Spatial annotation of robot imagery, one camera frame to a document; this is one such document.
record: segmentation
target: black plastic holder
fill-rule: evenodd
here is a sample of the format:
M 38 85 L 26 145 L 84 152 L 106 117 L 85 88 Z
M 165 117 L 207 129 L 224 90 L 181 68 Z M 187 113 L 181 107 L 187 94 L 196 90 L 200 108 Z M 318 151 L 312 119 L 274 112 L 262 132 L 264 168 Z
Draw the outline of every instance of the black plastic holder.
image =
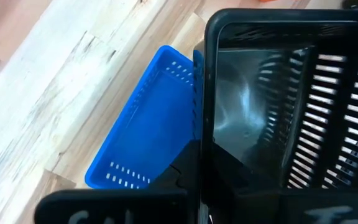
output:
M 221 49 L 289 51 L 287 62 L 272 72 L 288 78 L 301 72 L 295 98 L 280 102 L 278 116 L 287 121 L 278 121 L 281 129 L 269 145 L 271 153 L 283 152 L 275 168 L 279 174 L 267 176 L 293 189 L 358 188 L 358 11 L 226 9 L 215 14 L 205 33 L 204 89 L 195 90 L 204 93 L 202 121 L 194 123 L 195 130 L 202 127 L 202 137 L 197 137 L 205 161 L 213 157 Z M 298 70 L 294 59 L 301 65 Z

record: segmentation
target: blue plastic basket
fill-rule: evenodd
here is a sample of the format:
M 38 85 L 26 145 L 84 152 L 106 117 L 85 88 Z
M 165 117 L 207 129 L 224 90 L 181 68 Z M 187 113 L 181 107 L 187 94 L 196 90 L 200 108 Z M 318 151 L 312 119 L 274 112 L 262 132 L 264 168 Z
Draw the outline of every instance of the blue plastic basket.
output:
M 192 138 L 193 63 L 161 47 L 85 175 L 95 189 L 141 189 Z

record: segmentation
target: plastic basket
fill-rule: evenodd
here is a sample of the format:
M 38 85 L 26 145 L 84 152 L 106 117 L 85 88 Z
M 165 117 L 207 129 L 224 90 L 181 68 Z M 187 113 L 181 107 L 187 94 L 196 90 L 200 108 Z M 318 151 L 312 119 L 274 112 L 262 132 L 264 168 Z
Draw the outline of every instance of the plastic basket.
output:
M 258 101 L 241 103 L 264 122 L 244 153 L 244 165 L 282 187 L 358 188 L 358 11 L 227 9 L 215 14 L 206 28 L 204 58 L 195 58 L 195 64 L 205 64 L 204 85 L 195 85 L 204 88 L 197 90 L 204 95 L 195 130 L 202 126 L 197 138 L 206 161 L 214 156 L 219 79 L 233 82 L 230 70 L 219 70 L 227 51 L 251 56 L 228 61 L 254 71 L 248 85 Z M 259 56 L 258 63 L 249 63 Z
M 192 136 L 192 62 L 161 47 L 88 169 L 95 189 L 141 189 L 162 173 Z

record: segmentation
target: ventilation slot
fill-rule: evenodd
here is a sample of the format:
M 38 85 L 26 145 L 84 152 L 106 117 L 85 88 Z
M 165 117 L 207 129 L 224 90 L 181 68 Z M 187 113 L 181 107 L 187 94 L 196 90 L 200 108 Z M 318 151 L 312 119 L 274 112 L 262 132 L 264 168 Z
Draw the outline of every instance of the ventilation slot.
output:
M 339 164 L 335 165 L 335 169 L 339 171 L 340 174 L 342 174 L 344 177 L 347 177 L 349 180 L 354 177 L 354 172 L 347 169 L 346 167 L 343 167 Z
M 341 148 L 338 165 L 339 170 L 352 176 L 358 167 L 358 118 L 345 115 L 348 123 L 346 137 Z
M 328 188 L 338 188 L 340 186 L 350 186 L 351 181 L 347 178 L 345 178 L 343 175 L 338 174 L 337 172 L 334 172 L 330 169 L 327 170 L 326 178 L 324 178 L 324 181 L 326 183 L 326 186 Z
M 334 88 L 346 58 L 340 55 L 319 55 L 314 80 L 326 88 Z
M 343 35 L 345 28 L 338 25 L 324 25 L 321 28 L 321 36 Z
M 299 175 L 292 170 L 292 173 L 290 174 L 291 180 L 296 184 L 294 185 L 297 188 L 307 188 L 309 187 L 309 180 L 304 178 L 302 175 Z

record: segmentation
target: wood grain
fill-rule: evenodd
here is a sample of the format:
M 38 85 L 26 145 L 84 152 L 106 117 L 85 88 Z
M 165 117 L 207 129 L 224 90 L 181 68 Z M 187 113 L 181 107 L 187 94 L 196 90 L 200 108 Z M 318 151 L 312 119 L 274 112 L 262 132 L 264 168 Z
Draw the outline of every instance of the wood grain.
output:
M 37 187 L 32 193 L 31 198 L 27 202 L 27 205 L 24 207 L 23 212 L 17 219 L 16 223 L 33 223 L 35 207 L 38 205 L 42 198 L 58 190 L 69 190 L 74 188 L 75 183 L 49 171 L 44 171 Z
M 306 7 L 324 7 L 316 1 Z M 90 162 L 161 45 L 191 58 L 217 10 L 293 3 L 0 0 L 0 223 L 27 223 L 45 194 L 87 187 Z

